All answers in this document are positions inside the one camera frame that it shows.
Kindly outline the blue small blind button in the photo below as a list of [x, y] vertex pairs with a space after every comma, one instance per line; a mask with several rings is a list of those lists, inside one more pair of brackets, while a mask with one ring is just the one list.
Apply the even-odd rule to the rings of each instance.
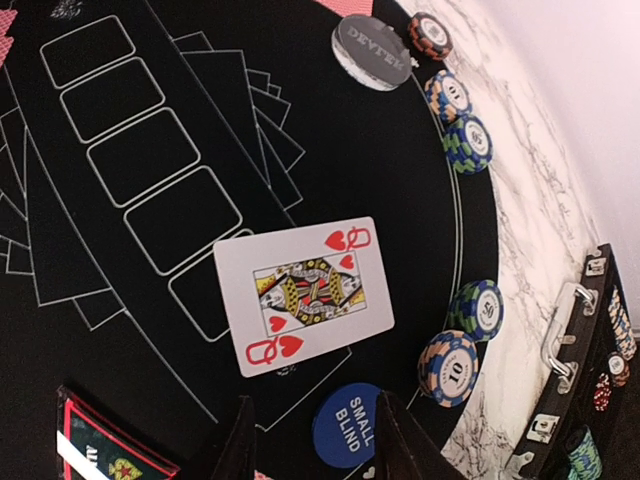
[[374, 457], [380, 392], [370, 383], [350, 383], [335, 390], [321, 404], [312, 424], [312, 441], [324, 463], [347, 469]]

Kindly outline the red triangle all-in marker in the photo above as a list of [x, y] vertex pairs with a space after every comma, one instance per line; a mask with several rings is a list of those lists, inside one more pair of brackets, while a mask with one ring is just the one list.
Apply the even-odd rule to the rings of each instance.
[[60, 479], [172, 479], [179, 467], [98, 413], [71, 389], [57, 390]]

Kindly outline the grey chip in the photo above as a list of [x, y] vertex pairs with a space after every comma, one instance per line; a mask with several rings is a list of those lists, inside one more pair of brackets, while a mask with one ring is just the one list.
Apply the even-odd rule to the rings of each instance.
[[431, 111], [443, 124], [472, 113], [468, 90], [449, 70], [440, 70], [430, 78], [424, 93]]
[[433, 337], [417, 364], [420, 390], [446, 408], [456, 407], [469, 397], [478, 372], [475, 343], [460, 330], [445, 330]]

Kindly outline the black dealer button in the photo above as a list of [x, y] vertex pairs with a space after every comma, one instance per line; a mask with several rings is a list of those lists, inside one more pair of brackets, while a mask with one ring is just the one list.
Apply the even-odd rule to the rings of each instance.
[[331, 47], [352, 78], [376, 91], [395, 90], [412, 73], [411, 55], [402, 39], [375, 17], [344, 17], [332, 32]]

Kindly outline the red card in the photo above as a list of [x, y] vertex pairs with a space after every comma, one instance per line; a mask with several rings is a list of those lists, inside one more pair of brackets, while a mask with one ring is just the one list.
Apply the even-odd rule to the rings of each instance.
[[17, 14], [18, 11], [15, 9], [0, 10], [0, 67], [3, 67], [14, 42], [14, 38], [8, 35], [8, 31]]
[[373, 11], [373, 0], [317, 0], [317, 3], [341, 17], [349, 15], [370, 16]]

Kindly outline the red chip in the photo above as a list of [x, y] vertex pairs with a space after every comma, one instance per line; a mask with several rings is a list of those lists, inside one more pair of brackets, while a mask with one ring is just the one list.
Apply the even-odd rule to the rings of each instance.
[[453, 41], [448, 29], [433, 15], [417, 12], [408, 25], [414, 46], [433, 60], [444, 60], [453, 50]]

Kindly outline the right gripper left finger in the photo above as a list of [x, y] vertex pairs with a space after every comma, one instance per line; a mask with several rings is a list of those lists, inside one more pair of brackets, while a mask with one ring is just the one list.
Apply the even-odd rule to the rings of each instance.
[[249, 396], [240, 396], [225, 439], [211, 434], [185, 465], [185, 478], [254, 479], [256, 452], [254, 403]]

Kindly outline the queen of hearts card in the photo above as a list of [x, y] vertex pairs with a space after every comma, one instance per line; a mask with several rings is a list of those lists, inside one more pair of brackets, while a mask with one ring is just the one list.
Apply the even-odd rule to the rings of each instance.
[[214, 260], [245, 378], [395, 325], [370, 216], [220, 241]]

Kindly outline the green chip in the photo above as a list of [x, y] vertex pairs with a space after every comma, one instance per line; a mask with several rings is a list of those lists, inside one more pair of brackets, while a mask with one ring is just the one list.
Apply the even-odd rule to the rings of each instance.
[[504, 303], [497, 283], [491, 279], [463, 285], [448, 309], [448, 328], [464, 331], [474, 342], [488, 342], [500, 331]]
[[473, 114], [463, 115], [446, 128], [443, 146], [450, 166], [463, 175], [488, 167], [493, 159], [493, 142], [484, 123]]

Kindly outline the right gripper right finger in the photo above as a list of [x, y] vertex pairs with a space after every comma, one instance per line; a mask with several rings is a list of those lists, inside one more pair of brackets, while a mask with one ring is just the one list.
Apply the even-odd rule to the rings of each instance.
[[377, 397], [374, 443], [376, 479], [464, 479], [392, 392]]

